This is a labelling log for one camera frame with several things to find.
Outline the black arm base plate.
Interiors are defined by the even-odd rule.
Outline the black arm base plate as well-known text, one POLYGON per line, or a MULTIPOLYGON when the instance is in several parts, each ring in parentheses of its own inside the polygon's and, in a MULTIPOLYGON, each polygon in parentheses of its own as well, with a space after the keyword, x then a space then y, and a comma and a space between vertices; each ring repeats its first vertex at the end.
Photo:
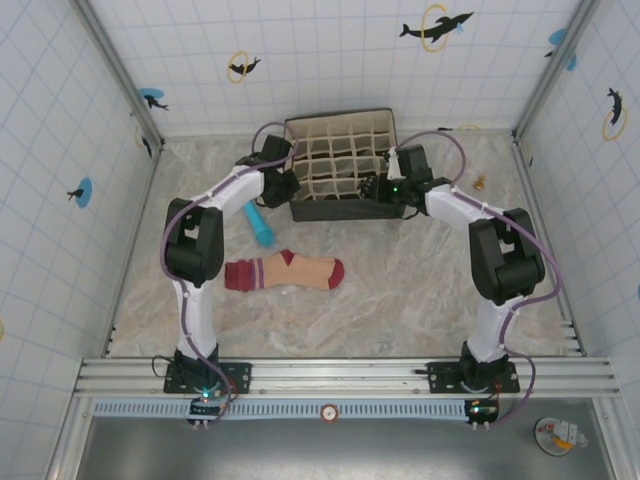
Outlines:
MULTIPOLYGON (((251 383, 252 365, 246 362, 223 362, 219 369, 227 377, 234 394, 247 394, 251 383)), ((166 394, 195 394, 204 390, 226 392, 220 375, 206 365, 196 369, 171 362, 168 365, 163 385, 166 394)))
POLYGON ((487 374, 466 379, 462 367, 456 362, 429 362, 426 373, 429 389, 434 394, 494 394, 521 391, 516 367, 512 362, 498 366, 487 374))

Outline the aluminium frame side rail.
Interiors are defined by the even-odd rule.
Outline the aluminium frame side rail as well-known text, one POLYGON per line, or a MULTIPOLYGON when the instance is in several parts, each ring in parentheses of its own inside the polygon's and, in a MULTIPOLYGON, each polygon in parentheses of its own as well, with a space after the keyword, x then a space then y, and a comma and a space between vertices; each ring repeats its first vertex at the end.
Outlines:
MULTIPOLYGON (((532 160, 532 147, 526 140, 513 137, 511 150, 536 236, 552 254, 556 263, 560 264, 530 174, 529 162, 532 160)), ((549 300, 549 303, 554 305, 559 314, 559 324, 564 337, 566 355, 570 357, 585 357, 587 352, 576 324, 574 309, 565 284, 562 284, 558 294, 552 300, 549 300)))
POLYGON ((129 237, 128 243, 126 244, 126 251, 125 251, 126 255, 124 257, 124 261, 119 271, 119 277, 118 277, 116 289, 114 291, 114 297, 112 299, 112 302, 108 311, 108 322, 102 334, 102 345, 99 353, 99 358, 105 358, 111 349, 112 332, 114 331, 114 325, 117 319, 117 313, 118 313, 119 305, 123 295, 126 277, 130 269, 133 252, 134 252, 135 245, 140 232, 140 225, 146 210, 149 194, 150 194, 154 177, 158 168, 158 163, 161 159, 162 152, 165 149, 165 145, 166 145, 166 141, 163 138, 161 138, 158 150, 156 151, 155 155, 152 156, 150 159, 151 167, 145 179, 144 186, 141 189, 141 196, 136 203, 135 216, 133 217, 134 228, 131 231, 131 235, 129 237))

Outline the aluminium mounting rail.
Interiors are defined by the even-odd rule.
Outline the aluminium mounting rail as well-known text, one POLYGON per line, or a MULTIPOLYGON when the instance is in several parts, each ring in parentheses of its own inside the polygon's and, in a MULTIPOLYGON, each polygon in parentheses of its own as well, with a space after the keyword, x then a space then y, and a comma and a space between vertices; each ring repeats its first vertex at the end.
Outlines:
MULTIPOLYGON (((250 372, 233 381, 246 398, 427 398, 455 396, 459 384, 437 371, 429 359, 249 359, 250 372)), ((523 359, 513 361, 511 381, 521 397, 530 382, 538 398, 616 398, 621 387, 610 361, 597 357, 538 357, 532 370, 523 359)), ((82 362, 74 393, 81 397, 160 397, 166 363, 149 358, 95 359, 82 362)))

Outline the beige and red sock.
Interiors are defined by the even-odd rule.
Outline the beige and red sock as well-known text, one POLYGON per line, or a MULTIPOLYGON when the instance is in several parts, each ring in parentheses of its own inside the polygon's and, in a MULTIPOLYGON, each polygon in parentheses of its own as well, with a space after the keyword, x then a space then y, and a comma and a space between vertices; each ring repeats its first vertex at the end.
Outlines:
POLYGON ((344 264, 337 258, 307 257, 281 250, 268 257, 226 263, 224 285, 241 292, 287 285, 332 290, 344 276, 344 264))

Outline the blue blob wall sticker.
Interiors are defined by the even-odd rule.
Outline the blue blob wall sticker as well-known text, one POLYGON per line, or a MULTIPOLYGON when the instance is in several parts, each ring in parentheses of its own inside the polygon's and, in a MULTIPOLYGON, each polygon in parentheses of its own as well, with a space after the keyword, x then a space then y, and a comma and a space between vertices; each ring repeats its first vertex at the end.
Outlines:
MULTIPOLYGON (((553 47, 553 49, 551 51, 549 51, 547 54, 544 55, 545 58, 550 58, 553 53, 554 53, 554 49, 556 47, 558 47, 560 45, 560 43, 562 42, 564 36, 565 36, 565 32, 566 30, 564 28, 559 29, 555 32, 553 32, 549 38, 548 38, 548 42, 550 43, 550 45, 553 47)), ((577 65, 577 55, 576 52, 573 52, 567 65, 566 65, 566 70, 567 71, 572 71, 577 65)))

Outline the aluminium frame post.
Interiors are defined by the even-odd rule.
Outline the aluminium frame post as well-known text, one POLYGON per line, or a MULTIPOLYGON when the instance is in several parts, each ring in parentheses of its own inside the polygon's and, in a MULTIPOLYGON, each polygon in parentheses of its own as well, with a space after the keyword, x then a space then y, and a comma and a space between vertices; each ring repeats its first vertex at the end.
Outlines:
POLYGON ((551 94, 556 82, 566 70, 572 56, 576 53, 578 43, 590 25, 593 16, 602 0, 580 0, 568 23, 565 34, 556 46, 542 77, 536 84, 533 94, 525 107, 524 113, 512 130, 514 142, 518 144, 531 129, 535 119, 551 94))
POLYGON ((131 75, 127 71, 116 48, 105 31, 90 0, 70 0, 70 4, 116 82, 120 92, 125 97, 130 112, 138 121, 145 139, 157 153, 161 152, 165 140, 153 120, 147 104, 140 96, 131 75))

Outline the blue oval shark sticker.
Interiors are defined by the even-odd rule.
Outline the blue oval shark sticker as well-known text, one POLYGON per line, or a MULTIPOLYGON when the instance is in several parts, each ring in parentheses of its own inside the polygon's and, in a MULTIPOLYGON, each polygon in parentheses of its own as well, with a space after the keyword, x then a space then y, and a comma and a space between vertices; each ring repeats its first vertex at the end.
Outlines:
POLYGON ((152 87, 143 87, 138 89, 138 93, 147 103, 149 109, 156 108, 164 111, 169 110, 169 106, 167 104, 161 103, 161 100, 165 97, 165 93, 162 90, 152 87))

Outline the grey metal shelf plate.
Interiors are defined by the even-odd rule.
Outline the grey metal shelf plate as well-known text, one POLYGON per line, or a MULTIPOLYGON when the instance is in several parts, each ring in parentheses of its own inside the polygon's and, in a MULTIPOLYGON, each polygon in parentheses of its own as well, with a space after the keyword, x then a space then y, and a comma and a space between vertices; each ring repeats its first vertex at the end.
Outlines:
POLYGON ((78 480, 613 480, 590 443, 546 455, 532 425, 490 432, 412 420, 185 421, 99 418, 78 480))

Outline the dark fabric divided organizer box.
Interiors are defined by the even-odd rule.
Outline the dark fabric divided organizer box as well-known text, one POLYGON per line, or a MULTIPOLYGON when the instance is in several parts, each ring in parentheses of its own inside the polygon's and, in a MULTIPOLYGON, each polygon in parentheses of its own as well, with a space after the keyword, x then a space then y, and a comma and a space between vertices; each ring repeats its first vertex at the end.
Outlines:
POLYGON ((358 183, 383 175, 385 154, 397 145, 389 108, 331 112, 290 118, 289 136, 299 147, 288 168, 300 190, 289 201, 292 219, 306 221, 399 219, 404 205, 360 198, 358 183))

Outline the blue plastic tube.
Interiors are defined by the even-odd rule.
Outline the blue plastic tube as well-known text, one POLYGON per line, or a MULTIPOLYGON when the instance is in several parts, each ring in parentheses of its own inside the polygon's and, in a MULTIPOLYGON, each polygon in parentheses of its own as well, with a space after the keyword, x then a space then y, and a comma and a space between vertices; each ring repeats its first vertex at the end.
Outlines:
POLYGON ((275 243, 275 235, 259 212, 258 207, 253 202, 248 202, 244 205, 243 211, 254 233, 256 242, 262 247, 271 247, 275 243))

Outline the round grey disc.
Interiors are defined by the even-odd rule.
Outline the round grey disc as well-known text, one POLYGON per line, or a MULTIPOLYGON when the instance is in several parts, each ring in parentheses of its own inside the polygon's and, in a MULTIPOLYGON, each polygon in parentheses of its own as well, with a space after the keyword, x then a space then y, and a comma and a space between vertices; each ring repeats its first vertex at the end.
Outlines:
POLYGON ((545 452, 546 454, 550 455, 550 456, 554 456, 554 457, 562 457, 567 455, 571 450, 575 449, 575 448, 580 448, 580 447, 575 447, 571 450, 563 450, 558 448, 551 440, 551 435, 550 432, 547 430, 547 425, 549 423, 554 423, 554 422, 559 422, 559 421, 566 421, 566 420, 559 420, 557 418, 553 418, 553 417, 543 417, 541 419, 539 419, 537 421, 537 423, 534 426, 534 439, 536 441, 536 444, 539 446, 539 448, 545 452))

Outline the small white orange clamp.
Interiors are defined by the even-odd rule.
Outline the small white orange clamp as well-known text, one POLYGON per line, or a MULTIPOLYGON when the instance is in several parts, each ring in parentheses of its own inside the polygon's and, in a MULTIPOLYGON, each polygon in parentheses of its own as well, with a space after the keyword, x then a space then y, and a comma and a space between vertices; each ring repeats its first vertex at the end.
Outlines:
POLYGON ((547 430, 550 432, 552 442, 560 449, 585 448, 589 444, 589 440, 576 424, 567 421, 549 423, 547 430))

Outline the small circuit board green light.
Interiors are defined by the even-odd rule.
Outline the small circuit board green light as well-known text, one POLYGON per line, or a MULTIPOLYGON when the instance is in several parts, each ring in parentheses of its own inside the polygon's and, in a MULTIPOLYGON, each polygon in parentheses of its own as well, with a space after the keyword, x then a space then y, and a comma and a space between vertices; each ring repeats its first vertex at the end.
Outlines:
POLYGON ((187 422, 194 430, 208 430, 211 425, 218 423, 227 413, 233 397, 214 398, 211 393, 203 392, 189 404, 187 422))
POLYGON ((473 431, 480 427, 488 430, 499 417, 500 405, 496 398, 466 400, 464 411, 473 431))

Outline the aluminium frame cross rail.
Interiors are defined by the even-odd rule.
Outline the aluminium frame cross rail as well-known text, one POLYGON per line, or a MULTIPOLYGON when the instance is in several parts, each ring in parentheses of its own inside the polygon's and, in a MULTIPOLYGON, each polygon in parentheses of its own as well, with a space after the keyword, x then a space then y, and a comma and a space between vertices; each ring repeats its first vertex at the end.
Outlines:
MULTIPOLYGON (((396 139, 398 142, 409 138, 411 135, 421 133, 421 130, 398 130, 396 132, 396 139)), ((460 135, 501 135, 512 137, 513 131, 510 129, 453 129, 446 132, 452 136, 458 137, 460 135)), ((185 134, 185 135, 166 135, 164 137, 166 142, 181 142, 181 141, 212 141, 219 139, 235 139, 235 140, 247 140, 250 141, 254 136, 254 132, 250 133, 208 133, 202 135, 185 134)))

